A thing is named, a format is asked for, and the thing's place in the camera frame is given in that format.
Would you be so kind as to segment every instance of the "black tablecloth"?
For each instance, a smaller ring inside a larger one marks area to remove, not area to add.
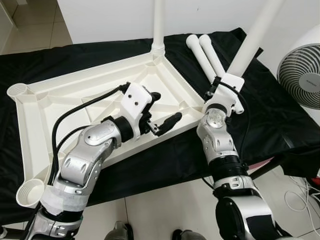
[[[210,85],[185,44],[187,36],[165,37],[165,55],[203,96]],[[227,68],[245,33],[238,28],[209,36]],[[16,83],[35,83],[147,53],[151,43],[151,39],[86,43],[0,56],[0,225],[24,221],[31,213],[30,209],[18,206],[15,200],[24,177],[16,105],[6,96],[6,89]],[[320,167],[318,125],[257,59],[252,60],[244,78],[241,93],[251,111],[251,126],[244,143],[243,160],[250,165],[283,155],[289,160],[284,167],[287,174],[315,177]],[[236,146],[239,146],[246,129],[245,114],[233,114],[228,126]],[[207,174],[202,143],[194,128],[104,169],[89,204],[194,180]]]

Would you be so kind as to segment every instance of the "white cable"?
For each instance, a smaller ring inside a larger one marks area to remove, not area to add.
[[[309,219],[310,219],[310,222],[311,222],[311,225],[312,225],[312,229],[315,232],[315,234],[317,234],[320,237],[320,234],[317,232],[317,229],[315,228],[314,221],[312,219],[311,212],[310,212],[310,209],[309,209],[309,206],[308,206],[308,200],[309,200],[308,191],[309,191],[309,189],[314,189],[315,191],[318,192],[318,193],[312,194],[312,196],[316,199],[316,201],[319,201],[319,203],[320,203],[320,200],[315,195],[320,195],[320,190],[318,190],[318,189],[316,189],[316,188],[314,188],[312,186],[308,186],[308,182],[307,182],[307,180],[305,178],[303,179],[305,185],[301,185],[297,181],[295,181],[292,176],[289,176],[289,177],[294,182],[294,184],[296,184],[298,187],[304,188],[305,192],[302,192],[302,194],[305,196],[305,199],[302,196],[300,196],[298,193],[290,190],[290,191],[286,191],[285,194],[284,194],[285,204],[287,205],[287,207],[289,209],[291,209],[292,211],[295,211],[295,212],[303,212],[304,210],[307,210],[308,215],[309,215]],[[293,208],[292,206],[290,206],[290,204],[287,201],[287,195],[289,193],[296,195],[304,203],[304,207],[302,209],[296,209],[296,208]]]

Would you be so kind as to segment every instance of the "white tape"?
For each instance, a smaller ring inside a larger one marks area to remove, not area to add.
[[[89,196],[67,193],[47,185],[40,202],[50,214],[57,216],[63,211],[83,211],[87,206]]]

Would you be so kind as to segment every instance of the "white tray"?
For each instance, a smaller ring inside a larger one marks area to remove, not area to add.
[[[165,135],[156,137],[148,133],[136,142],[123,143],[103,163],[103,168],[197,126],[203,116],[202,98],[164,56],[154,58],[151,53],[29,85],[15,84],[7,93],[16,102],[24,181],[40,179],[47,183],[52,164],[51,133],[58,117],[126,82],[136,82],[150,92],[161,93],[161,99],[150,111],[156,124],[176,112],[182,113],[182,119]],[[58,128],[57,143],[77,127],[98,124],[107,116],[115,117],[122,97],[121,92],[116,93],[67,117]],[[63,145],[60,161],[75,146],[78,135],[74,134]]]

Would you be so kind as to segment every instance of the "white cylindrical post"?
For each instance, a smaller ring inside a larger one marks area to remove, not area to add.
[[[259,49],[260,42],[264,37],[272,20],[277,15],[284,0],[268,0],[259,17],[251,27],[244,39],[239,51],[235,55],[227,73],[242,77],[249,63]]]
[[[188,48],[191,49],[195,58],[197,59],[198,63],[200,64],[202,70],[204,71],[206,77],[208,78],[209,82],[212,84],[217,76],[214,69],[210,65],[206,54],[204,53],[203,49],[200,46],[199,39],[196,35],[192,34],[186,38],[185,41]]]
[[[165,0],[154,0],[153,43],[151,53],[154,56],[165,54],[164,44]]]
[[[209,59],[209,62],[211,63],[216,75],[222,78],[225,75],[226,71],[221,64],[215,49],[212,46],[210,37],[207,34],[202,35],[201,37],[199,37],[199,43],[203,48],[206,57]]]

